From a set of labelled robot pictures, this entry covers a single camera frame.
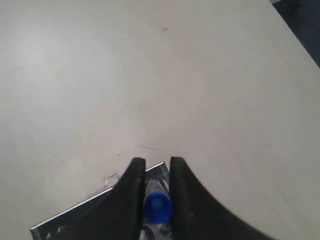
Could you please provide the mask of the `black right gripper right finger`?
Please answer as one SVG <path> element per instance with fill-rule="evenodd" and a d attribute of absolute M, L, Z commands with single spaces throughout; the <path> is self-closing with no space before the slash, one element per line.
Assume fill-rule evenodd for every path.
<path fill-rule="evenodd" d="M 175 240 L 317 240 L 319 163 L 299 156 L 170 159 Z"/>

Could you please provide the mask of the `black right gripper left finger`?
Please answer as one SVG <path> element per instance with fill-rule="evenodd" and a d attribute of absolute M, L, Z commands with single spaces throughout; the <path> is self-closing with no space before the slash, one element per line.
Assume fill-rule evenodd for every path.
<path fill-rule="evenodd" d="M 138 240 L 143 220 L 146 161 L 135 157 L 108 191 L 34 227 L 36 240 Z"/>

